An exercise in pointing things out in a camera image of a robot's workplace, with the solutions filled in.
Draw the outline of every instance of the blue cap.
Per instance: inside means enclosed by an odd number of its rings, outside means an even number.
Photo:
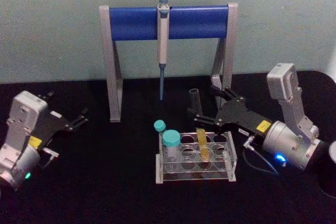
[[[167,147],[178,146],[181,143],[180,134],[176,130],[168,130],[163,133],[163,144]]]
[[[168,0],[159,0],[159,3],[161,3],[161,4],[167,4]]]
[[[154,123],[154,128],[157,132],[161,132],[161,131],[164,131],[166,129],[166,125],[162,120],[157,120]]]

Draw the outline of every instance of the wall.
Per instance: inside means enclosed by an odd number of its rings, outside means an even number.
[[[104,78],[98,6],[158,0],[0,0],[0,82]],[[323,71],[336,43],[336,0],[170,0],[171,5],[240,7],[235,72],[277,62]],[[209,74],[216,40],[170,41],[167,76]],[[126,78],[157,77],[155,41],[119,42]]]

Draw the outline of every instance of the black table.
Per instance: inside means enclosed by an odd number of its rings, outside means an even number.
[[[319,72],[299,72],[306,115],[319,127],[320,139],[336,140],[336,85]],[[49,107],[73,119],[88,107],[89,122],[77,132],[54,139],[49,147],[60,156],[49,167],[35,169],[16,193],[4,191],[2,223],[336,223],[336,200],[325,196],[314,175],[276,165],[281,175],[249,168],[240,153],[244,138],[234,134],[238,154],[237,182],[198,180],[155,184],[158,135],[163,119],[169,129],[194,130],[187,117],[188,90],[199,88],[203,112],[214,116],[209,77],[166,78],[159,102],[158,79],[125,80],[122,122],[109,123],[105,81],[0,85],[0,139],[12,99],[22,90],[34,94],[55,90]],[[233,76],[233,90],[246,104],[272,120],[282,120],[270,98],[266,74]],[[263,153],[268,160],[272,156]],[[262,165],[254,154],[247,158]]]

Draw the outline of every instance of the metal bracket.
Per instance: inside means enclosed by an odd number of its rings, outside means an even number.
[[[279,101],[285,124],[295,135],[310,144],[319,135],[319,128],[304,114],[298,76],[294,64],[279,63],[267,74],[270,95]]]
[[[47,154],[50,155],[49,161],[44,166],[42,166],[42,169],[44,169],[44,168],[46,168],[51,163],[51,161],[54,160],[55,157],[58,157],[59,154],[57,152],[54,152],[53,150],[47,148],[47,147],[44,147],[42,150],[45,153],[47,153]]]
[[[226,38],[218,39],[215,60],[212,67],[211,83],[220,89],[231,87],[235,42],[237,37],[238,4],[228,3]],[[220,81],[223,66],[223,82]],[[216,97],[218,109],[226,101]]]

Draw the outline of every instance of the green led light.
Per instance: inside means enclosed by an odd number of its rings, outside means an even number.
[[[29,179],[31,176],[31,173],[27,173],[25,179]]]

